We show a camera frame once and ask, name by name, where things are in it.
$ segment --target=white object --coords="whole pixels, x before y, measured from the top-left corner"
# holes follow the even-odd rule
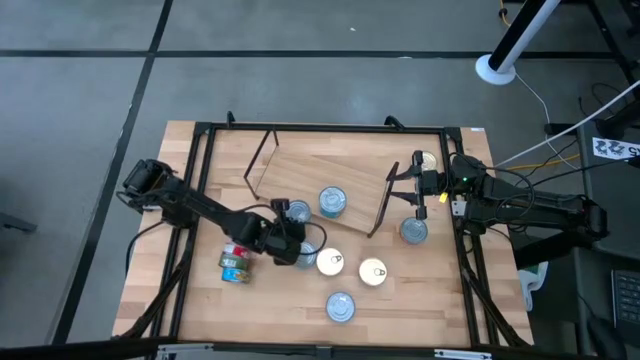
[[[538,10],[533,19],[531,19],[527,28],[520,34],[516,43],[513,44],[507,56],[502,60],[498,69],[494,70],[489,66],[489,58],[491,55],[481,56],[478,61],[476,61],[476,72],[478,76],[493,85],[506,85],[512,82],[516,77],[516,69],[513,64],[518,60],[520,54],[522,54],[524,49],[529,45],[531,39],[538,33],[538,30],[544,25],[559,3],[560,0],[546,0],[544,2],[540,10]]]
[[[531,91],[531,93],[538,99],[538,101],[540,101],[540,103],[542,104],[542,107],[544,108],[544,116],[547,118],[547,124],[551,124],[551,117],[549,117],[549,110],[547,109],[547,104],[544,102],[544,100],[542,100],[540,95],[538,95],[538,93],[535,92],[535,90],[533,90],[533,88],[531,86],[529,86],[529,84],[527,84],[527,82],[524,81],[524,79],[522,77],[520,77],[520,74],[516,73],[516,77],[518,78],[518,80],[520,80],[520,82],[527,89],[529,89],[529,91]],[[548,140],[549,139],[549,135],[545,135],[544,139]],[[549,148],[551,148],[551,151],[553,151],[553,153],[556,154],[558,159],[562,160],[562,162],[564,162],[565,164],[569,165],[570,168],[572,168],[574,170],[578,169],[577,167],[571,165],[567,160],[565,160],[565,158],[563,158],[562,155],[560,155],[558,150],[556,150],[556,148],[554,148],[553,145],[551,145],[550,142],[547,142],[547,145],[549,145]]]
[[[360,264],[360,279],[369,286],[378,286],[387,278],[387,267],[377,258],[368,258]]]
[[[538,272],[536,274],[528,270],[518,270],[520,286],[522,287],[522,295],[524,296],[527,311],[533,310],[533,298],[531,297],[531,292],[540,290],[544,284],[544,279],[547,277],[548,267],[549,262],[545,261],[538,264]]]
[[[553,137],[551,137],[551,138],[549,138],[549,139],[547,139],[547,140],[545,140],[545,141],[543,141],[543,142],[541,142],[541,143],[539,143],[539,144],[537,144],[537,145],[534,145],[534,146],[532,146],[532,147],[528,148],[528,149],[527,149],[527,150],[525,150],[525,151],[522,151],[522,152],[520,152],[520,153],[518,153],[518,154],[516,154],[516,155],[514,155],[514,156],[512,156],[512,157],[510,157],[510,158],[508,158],[507,160],[505,160],[505,161],[503,161],[503,162],[499,163],[498,165],[495,165],[495,167],[500,167],[500,166],[502,166],[502,165],[504,165],[504,164],[506,164],[506,163],[509,163],[509,162],[511,162],[511,161],[513,161],[513,160],[515,160],[515,159],[519,158],[520,156],[525,155],[525,154],[528,154],[528,153],[530,153],[531,151],[533,151],[533,150],[535,150],[535,149],[539,148],[540,146],[542,146],[542,145],[544,145],[544,144],[548,144],[548,143],[550,143],[551,141],[553,141],[553,140],[555,140],[555,139],[557,139],[557,138],[559,138],[559,137],[561,137],[561,136],[564,136],[565,134],[569,133],[570,131],[573,131],[573,130],[575,130],[575,129],[579,128],[580,126],[584,125],[587,121],[590,121],[590,120],[591,120],[591,119],[593,119],[594,117],[596,117],[596,116],[600,115],[600,113],[601,113],[601,112],[603,112],[603,111],[605,111],[606,109],[608,109],[608,108],[609,108],[611,105],[613,105],[616,101],[620,100],[620,99],[621,99],[621,98],[623,98],[625,95],[627,95],[629,92],[631,92],[631,90],[633,90],[633,89],[635,89],[636,87],[638,87],[638,85],[640,85],[640,81],[636,81],[633,85],[629,86],[625,91],[623,91],[622,93],[620,93],[620,95],[618,95],[618,96],[614,97],[611,101],[609,101],[608,103],[606,103],[603,107],[601,107],[600,109],[596,110],[596,112],[594,112],[593,114],[589,115],[588,117],[586,117],[585,119],[583,119],[583,120],[582,120],[582,121],[580,121],[579,123],[577,123],[577,124],[573,125],[572,127],[570,127],[570,128],[568,128],[568,129],[566,129],[565,131],[563,131],[563,132],[559,133],[558,135],[555,135],[555,136],[553,136]]]
[[[491,55],[484,55],[476,61],[476,73],[482,80],[492,85],[507,85],[516,78],[516,68],[513,65],[503,72],[495,71],[489,66],[490,57]]]
[[[316,259],[316,265],[321,273],[327,276],[334,276],[342,271],[344,258],[340,251],[334,248],[328,248],[320,251]]]
[[[640,144],[593,138],[593,155],[611,160],[628,159],[640,155]]]

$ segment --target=wooden board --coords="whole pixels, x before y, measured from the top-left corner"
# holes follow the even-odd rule
[[[191,138],[190,131],[185,129],[189,126],[193,128],[193,123],[170,122],[160,151],[159,158],[177,169],[184,169]],[[242,173],[263,134],[233,130],[216,133],[208,196],[232,209],[255,203],[243,185]],[[436,155],[442,170],[436,136],[294,132],[278,135],[282,148],[284,143],[291,142],[292,147],[306,149],[318,158],[359,164],[361,171],[376,176],[386,175],[388,163],[395,160],[401,162],[401,170],[406,169],[416,149]],[[490,164],[485,134],[464,129],[463,136],[465,152]],[[265,155],[256,162],[256,167],[264,169],[267,162]],[[412,186],[411,181],[404,181],[394,189],[410,191]],[[276,267],[270,257],[262,255],[254,257],[254,279],[244,286],[220,280],[217,261],[227,239],[216,225],[201,221],[179,337],[254,343],[468,346],[450,210],[436,198],[428,198],[427,207],[429,238],[425,244],[411,246],[401,240],[398,225],[412,216],[414,209],[394,198],[389,202],[385,221],[371,239],[360,231],[316,219],[329,233],[327,246],[338,248],[345,257],[345,267],[338,276],[324,277],[315,268],[303,271]],[[158,216],[145,215],[142,227],[157,221]],[[319,241],[318,231],[308,229],[310,240]],[[168,227],[160,227],[138,241],[114,334],[127,330],[157,291],[169,233]],[[511,246],[494,233],[483,236],[482,242],[492,297],[516,331],[531,341]],[[370,288],[358,278],[360,261],[372,256],[384,261],[389,273],[378,288]],[[327,298],[335,291],[347,291],[355,299],[356,316],[348,324],[335,324],[324,312]],[[172,306],[170,300],[163,334],[167,333]],[[484,329],[479,303],[476,309]],[[484,330],[481,338],[486,341]]]
[[[280,137],[287,139],[298,134],[283,132]],[[347,195],[347,207],[338,218],[325,219],[367,234],[378,215],[385,178],[367,173],[366,167],[360,170],[358,164],[343,165],[333,160],[309,153],[292,153],[283,144],[275,150],[255,191],[265,199],[303,200],[314,215],[322,217],[318,195],[328,186],[337,186]],[[393,162],[387,165],[388,172]]]

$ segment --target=white base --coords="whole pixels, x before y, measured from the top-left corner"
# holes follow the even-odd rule
[[[476,73],[482,80],[493,85],[507,85],[516,78],[516,68],[513,66],[504,73],[499,73],[489,67],[490,57],[491,55],[484,55],[476,61]]]

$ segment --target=wooden cutting board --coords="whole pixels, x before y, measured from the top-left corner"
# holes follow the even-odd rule
[[[273,153],[256,194],[269,200],[303,200],[314,215],[323,217],[318,200],[320,192],[328,186],[337,186],[347,195],[347,207],[338,218],[323,218],[365,234],[373,229],[384,195],[384,177],[340,164],[332,158],[281,151],[282,146],[286,145]]]

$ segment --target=tin can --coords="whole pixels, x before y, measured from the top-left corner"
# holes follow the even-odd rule
[[[301,268],[301,269],[308,269],[310,267],[313,266],[313,264],[316,263],[316,258],[318,257],[318,254],[313,254],[313,255],[302,255],[302,254],[309,254],[316,251],[316,247],[313,246],[311,243],[308,242],[303,242],[302,244],[300,244],[300,256],[298,256],[298,260],[296,261],[296,266]]]
[[[347,207],[347,194],[339,187],[329,186],[320,192],[319,203],[322,215],[335,219]]]
[[[437,165],[438,165],[438,161],[436,160],[436,157],[432,153],[428,151],[422,152],[422,170],[423,171],[435,170]]]
[[[340,251],[334,248],[328,248],[318,253],[316,265],[321,273],[327,276],[337,275],[344,267],[344,258]]]
[[[249,260],[240,256],[222,253],[218,265],[224,268],[247,270],[249,268]]]
[[[223,254],[230,254],[235,256],[240,256],[241,258],[249,259],[251,256],[251,252],[247,248],[243,248],[242,246],[236,244],[226,244],[224,249],[222,249]]]
[[[302,200],[294,200],[289,203],[286,216],[292,221],[306,223],[311,220],[311,207]]]
[[[360,279],[369,286],[378,286],[387,278],[387,267],[377,258],[368,258],[360,264]]]
[[[351,295],[344,292],[337,292],[329,296],[326,308],[329,318],[339,323],[351,320],[356,313],[355,301]]]
[[[224,268],[222,270],[222,281],[248,284],[251,276],[245,270]]]
[[[400,236],[411,245],[417,245],[427,240],[427,224],[422,220],[407,218],[400,225]]]

